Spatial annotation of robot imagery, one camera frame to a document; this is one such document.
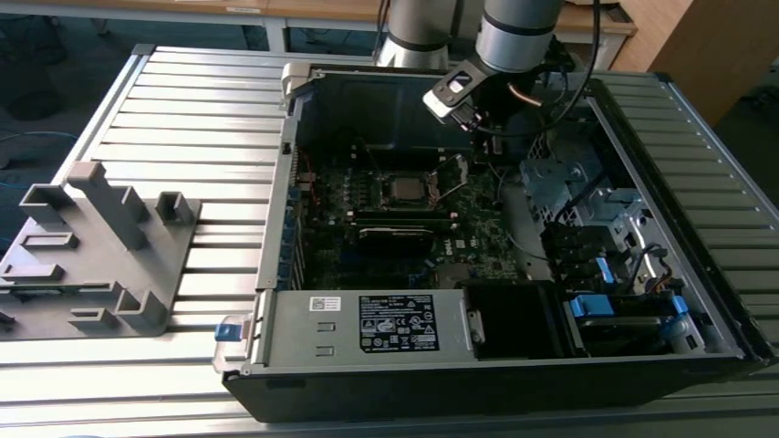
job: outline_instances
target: floor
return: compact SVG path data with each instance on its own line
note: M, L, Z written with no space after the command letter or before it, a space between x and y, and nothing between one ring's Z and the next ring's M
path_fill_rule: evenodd
M164 46L267 49L262 28L180 23L151 23L112 20L109 34L99 36L91 21L63 18L59 34L68 58L48 68L65 109L36 122L15 121L0 109L0 133L3 130L57 130L79 134L87 125L101 97L122 69L138 43ZM368 55L375 34L322 30L292 31L294 51ZM779 182L774 163L779 162L779 105L768 104L755 109L750 102L740 102L719 123L716 132L747 171L776 203ZM72 142L65 138L27 137L0 142L0 163L11 159L0 170L0 183L28 186L45 183L56 172ZM0 185L0 252L21 227L24 216L16 205L24 190Z
M259 27L200 25L187 23L154 23L111 20L109 34L99 36L91 21L63 18L59 34L67 49L67 60L48 67L55 87L64 98L65 109L56 115L35 122L13 120L0 109L0 138L5 131L64 131L77 135L87 125L103 95L122 70L132 47L139 43L160 46L247 49L247 43L258 50L267 50L264 30ZM291 32L294 51L368 56L375 34L312 30ZM72 142L59 137L21 137L0 142L3 157L11 159L0 169L0 183L29 186L47 183L69 152ZM0 184L0 254L15 237L25 216L17 208L24 190Z

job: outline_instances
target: blue cable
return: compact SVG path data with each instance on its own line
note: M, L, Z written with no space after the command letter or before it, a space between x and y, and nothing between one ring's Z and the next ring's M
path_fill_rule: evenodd
M55 130L33 130L29 132L15 132L13 130L7 130L8 132L13 132L11 135L8 135L7 137L0 139L1 141L7 141L7 140L13 140L19 137L23 137L25 135L29 136L52 136L52 137L67 137L68 139L71 139L72 141L77 141L77 136L73 134L69 134L67 132L57 132Z
M29 189L29 186L27 186L27 185L8 184L5 182L0 182L0 187L5 187L7 189L19 189L19 190L28 190Z

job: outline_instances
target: white sticker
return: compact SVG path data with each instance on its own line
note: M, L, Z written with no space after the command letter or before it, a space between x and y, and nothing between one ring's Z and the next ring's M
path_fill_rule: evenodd
M259 9L254 7L227 7L228 12L240 12L242 14L259 14Z
M308 310L312 312L340 312L342 297L312 297Z

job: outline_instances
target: power supply label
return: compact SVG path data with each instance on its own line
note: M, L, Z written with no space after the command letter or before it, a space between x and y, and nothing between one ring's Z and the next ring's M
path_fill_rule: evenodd
M360 349L367 353L439 351L434 296L360 297Z

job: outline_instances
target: gray 3d-printed holder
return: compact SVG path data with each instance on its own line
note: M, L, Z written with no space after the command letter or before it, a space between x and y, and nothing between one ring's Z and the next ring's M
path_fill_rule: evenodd
M63 187L36 184L31 220L0 262L0 340L158 336L166 330L202 203L143 200L76 162Z

